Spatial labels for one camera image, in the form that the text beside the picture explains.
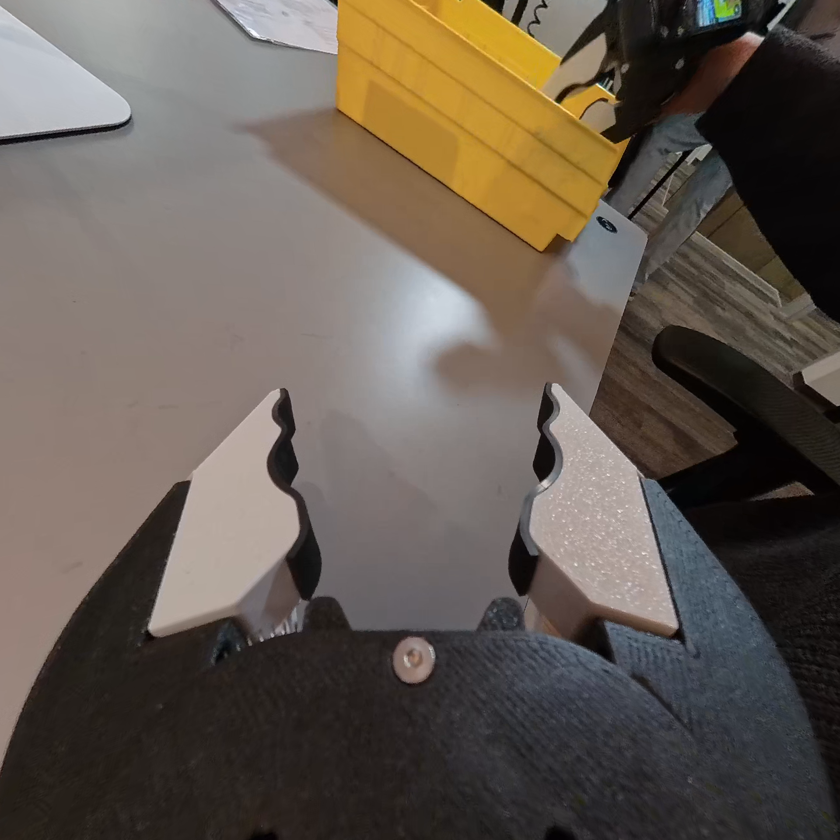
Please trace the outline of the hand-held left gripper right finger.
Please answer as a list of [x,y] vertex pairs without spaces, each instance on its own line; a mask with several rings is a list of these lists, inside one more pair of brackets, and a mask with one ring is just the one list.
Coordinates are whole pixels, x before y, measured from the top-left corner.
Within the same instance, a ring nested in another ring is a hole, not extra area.
[[600,621],[672,638],[678,613],[644,480],[558,384],[544,386],[537,484],[522,503],[508,572],[526,628],[579,641]]

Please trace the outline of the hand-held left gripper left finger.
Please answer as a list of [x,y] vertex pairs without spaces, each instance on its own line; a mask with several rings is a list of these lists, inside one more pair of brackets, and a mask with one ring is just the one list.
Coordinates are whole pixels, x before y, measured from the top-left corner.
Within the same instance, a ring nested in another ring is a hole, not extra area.
[[299,631],[322,557],[286,389],[270,392],[193,471],[150,616],[162,638],[219,621],[247,638]]

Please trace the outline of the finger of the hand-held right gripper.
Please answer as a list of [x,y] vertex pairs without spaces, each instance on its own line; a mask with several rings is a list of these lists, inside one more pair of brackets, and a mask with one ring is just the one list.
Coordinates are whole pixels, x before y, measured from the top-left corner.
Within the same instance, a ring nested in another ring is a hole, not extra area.
[[555,76],[553,100],[557,103],[596,85],[618,93],[623,84],[623,53],[617,17],[596,16],[585,26]]
[[606,95],[582,97],[579,102],[581,113],[578,121],[590,131],[606,140],[614,140],[616,134],[616,100]]

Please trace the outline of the yellow storage bin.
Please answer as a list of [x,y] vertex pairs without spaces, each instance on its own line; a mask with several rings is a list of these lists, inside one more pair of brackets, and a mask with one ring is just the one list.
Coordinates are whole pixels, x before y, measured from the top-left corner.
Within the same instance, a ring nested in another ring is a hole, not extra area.
[[581,116],[612,93],[543,92],[560,58],[479,1],[342,1],[335,103],[538,251],[573,241],[628,141]]

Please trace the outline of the person's right forearm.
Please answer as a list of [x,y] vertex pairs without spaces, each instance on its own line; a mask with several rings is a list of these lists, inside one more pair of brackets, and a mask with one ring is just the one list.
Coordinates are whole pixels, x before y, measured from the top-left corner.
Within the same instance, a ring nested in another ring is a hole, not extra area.
[[762,236],[839,320],[839,63],[781,25],[710,50],[662,116],[699,114]]

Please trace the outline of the grey desk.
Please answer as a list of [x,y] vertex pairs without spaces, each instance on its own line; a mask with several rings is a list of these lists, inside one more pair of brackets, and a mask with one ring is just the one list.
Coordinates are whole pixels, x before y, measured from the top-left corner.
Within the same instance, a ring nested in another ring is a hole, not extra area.
[[2,5],[133,114],[2,146],[2,752],[102,572],[279,387],[318,593],[475,627],[543,386],[592,408],[643,231],[603,206],[534,250],[337,112],[333,56],[212,2]]

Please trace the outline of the laminated instruction sheet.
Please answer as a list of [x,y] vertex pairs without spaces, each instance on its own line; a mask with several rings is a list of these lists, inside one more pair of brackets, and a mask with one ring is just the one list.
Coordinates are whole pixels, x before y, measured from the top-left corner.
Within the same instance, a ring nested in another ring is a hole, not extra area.
[[338,5],[330,1],[214,1],[248,37],[274,46],[338,54]]

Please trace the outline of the white document stand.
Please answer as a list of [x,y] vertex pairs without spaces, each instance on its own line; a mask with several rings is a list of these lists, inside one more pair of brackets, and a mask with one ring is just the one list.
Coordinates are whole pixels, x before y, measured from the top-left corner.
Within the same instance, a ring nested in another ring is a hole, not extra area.
[[1,143],[116,130],[130,105],[6,9],[1,9]]

